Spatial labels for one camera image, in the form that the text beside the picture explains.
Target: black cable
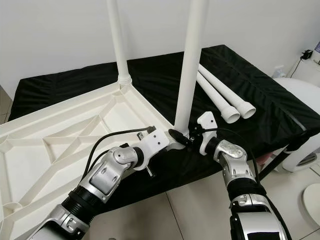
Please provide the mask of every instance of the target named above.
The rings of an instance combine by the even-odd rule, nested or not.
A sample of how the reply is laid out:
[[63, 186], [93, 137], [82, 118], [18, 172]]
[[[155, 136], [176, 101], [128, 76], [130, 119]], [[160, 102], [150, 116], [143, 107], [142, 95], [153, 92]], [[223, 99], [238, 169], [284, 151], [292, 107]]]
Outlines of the black cable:
[[236, 133], [235, 131], [232, 131], [230, 129], [227, 128], [222, 128], [222, 127], [217, 127], [217, 128], [209, 128], [209, 129], [203, 129], [201, 130], [203, 133], [205, 132], [212, 132], [212, 131], [226, 131], [226, 132], [230, 132], [236, 136], [238, 136], [245, 144], [247, 149], [249, 150], [249, 153], [252, 157], [252, 161], [253, 161], [253, 168], [254, 168], [254, 174], [255, 174], [255, 181], [258, 185], [260, 185], [260, 177], [259, 177], [259, 171], [258, 171], [258, 165], [257, 165], [257, 160], [255, 158], [254, 153], [252, 152], [252, 149], [250, 147], [250, 145], [248, 144], [248, 142], [239, 134]]
[[270, 204], [270, 207], [271, 207], [272, 211], [274, 212], [275, 216], [278, 218], [279, 222], [281, 223], [281, 225], [283, 227], [283, 230], [284, 230], [284, 232], [286, 234], [287, 240], [292, 240], [290, 232], [288, 230], [288, 227], [287, 227], [284, 219], [282, 218], [280, 212], [278, 211], [278, 209], [276, 208], [274, 203], [270, 200], [270, 198], [267, 195], [265, 197], [268, 200], [268, 202]]
[[138, 128], [138, 129], [131, 129], [131, 130], [125, 130], [125, 131], [115, 131], [115, 132], [112, 132], [112, 133], [109, 133], [107, 135], [104, 135], [103, 137], [101, 137], [98, 141], [96, 141], [96, 143], [93, 145], [92, 147], [92, 150], [90, 152], [90, 155], [89, 155], [89, 158], [88, 158], [88, 161], [86, 163], [86, 166], [85, 166], [85, 169], [84, 169], [84, 172], [83, 172], [83, 175], [82, 175], [82, 179], [85, 178], [85, 176], [88, 174], [88, 170], [89, 170], [89, 167], [90, 167], [90, 163], [91, 163], [91, 160], [92, 160], [92, 157], [94, 155], [94, 152], [97, 148], [97, 146], [99, 145], [99, 143], [101, 143], [104, 139], [106, 138], [109, 138], [111, 136], [114, 136], [114, 135], [120, 135], [120, 134], [128, 134], [128, 133], [136, 133], [136, 132], [141, 132], [141, 131], [146, 131], [149, 127], [145, 127], [145, 128]]
[[90, 172], [93, 168], [94, 165], [97, 163], [97, 161], [99, 160], [99, 158], [101, 158], [103, 155], [105, 155], [107, 152], [109, 152], [110, 149], [103, 151], [102, 153], [100, 153], [95, 160], [92, 162], [91, 167], [89, 168], [88, 172]]
[[294, 71], [293, 71], [293, 73], [291, 74], [291, 76], [290, 76], [290, 78], [292, 78], [292, 76], [294, 75], [294, 73], [295, 73], [295, 71], [297, 70], [297, 68], [298, 68], [298, 66], [299, 66], [299, 64], [300, 64], [300, 62], [301, 62], [301, 57], [300, 57], [300, 60], [299, 60], [299, 62], [298, 62], [298, 64], [296, 65], [296, 67], [295, 67], [295, 69], [294, 69]]

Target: white pipe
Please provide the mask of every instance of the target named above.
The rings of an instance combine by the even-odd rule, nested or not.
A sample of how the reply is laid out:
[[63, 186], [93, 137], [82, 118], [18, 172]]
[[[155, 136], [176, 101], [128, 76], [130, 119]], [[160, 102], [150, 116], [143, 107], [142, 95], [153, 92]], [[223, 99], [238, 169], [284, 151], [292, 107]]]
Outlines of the white pipe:
[[208, 0], [191, 0], [185, 47], [176, 106], [174, 129], [187, 136], [190, 112], [195, 93], [201, 40], [207, 19]]
[[224, 85], [211, 72], [199, 64], [199, 72], [225, 97], [241, 114], [244, 119], [250, 118], [256, 112], [256, 108], [250, 102], [244, 101], [234, 91]]
[[129, 84], [131, 83], [132, 79], [128, 71], [127, 59], [125, 55], [118, 3], [117, 0], [106, 0], [106, 3], [109, 14], [116, 65], [118, 68], [118, 82], [121, 85]]
[[201, 75], [200, 72], [196, 75], [196, 81], [205, 91], [211, 101], [216, 105], [216, 107], [221, 112], [221, 116], [228, 123], [232, 124], [240, 118], [240, 113], [231, 106], [213, 86]]

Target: tiled floor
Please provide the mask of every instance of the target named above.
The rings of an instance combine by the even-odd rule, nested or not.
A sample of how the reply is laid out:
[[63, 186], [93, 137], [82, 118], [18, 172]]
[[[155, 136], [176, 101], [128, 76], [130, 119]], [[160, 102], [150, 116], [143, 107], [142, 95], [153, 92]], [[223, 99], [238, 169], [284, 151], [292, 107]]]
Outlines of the tiled floor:
[[[311, 169], [291, 174], [272, 172], [262, 181], [293, 240], [320, 239], [320, 227], [302, 203], [304, 189], [313, 183], [320, 183], [320, 176]], [[98, 216], [88, 239], [231, 239], [229, 198], [221, 172], [173, 189], [167, 195], [170, 202], [163, 193]]]
[[8, 121], [12, 100], [5, 90], [0, 86], [0, 124]]

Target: black tablecloth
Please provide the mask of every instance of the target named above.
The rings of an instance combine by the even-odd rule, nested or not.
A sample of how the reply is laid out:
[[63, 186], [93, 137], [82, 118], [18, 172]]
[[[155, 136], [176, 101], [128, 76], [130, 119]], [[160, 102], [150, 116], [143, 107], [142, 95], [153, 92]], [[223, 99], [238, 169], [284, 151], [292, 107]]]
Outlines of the black tablecloth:
[[[128, 61], [135, 88], [172, 124], [182, 62], [183, 52]], [[240, 97], [252, 103], [256, 113], [249, 119], [227, 124], [197, 84], [191, 123], [195, 123], [203, 112], [212, 111], [218, 126], [241, 134], [256, 156], [284, 147], [302, 136], [320, 132], [320, 116], [316, 112], [227, 46], [202, 49], [200, 63]], [[114, 83], [117, 77], [117, 65], [112, 62], [22, 79], [9, 120]], [[218, 136], [246, 147], [231, 133], [218, 132]], [[161, 153], [150, 166], [157, 177], [150, 179], [145, 171], [141, 171], [126, 178], [109, 200], [106, 211], [207, 177], [221, 169], [210, 157], [187, 149]]]

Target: white plastic table frame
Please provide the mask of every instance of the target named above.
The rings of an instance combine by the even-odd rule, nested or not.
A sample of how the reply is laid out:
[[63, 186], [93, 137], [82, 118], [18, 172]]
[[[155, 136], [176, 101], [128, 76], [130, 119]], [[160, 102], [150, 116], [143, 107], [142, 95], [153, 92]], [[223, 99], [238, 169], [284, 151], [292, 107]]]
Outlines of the white plastic table frame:
[[[34, 228], [67, 197], [79, 183], [94, 143], [103, 135], [147, 126], [173, 128], [132, 86], [117, 0], [107, 4], [118, 82], [0, 125], [1, 240], [14, 240]], [[175, 120], [175, 128], [185, 135], [207, 8], [208, 0], [191, 0]], [[137, 141], [136, 133], [112, 136], [99, 145], [93, 158], [111, 147]]]

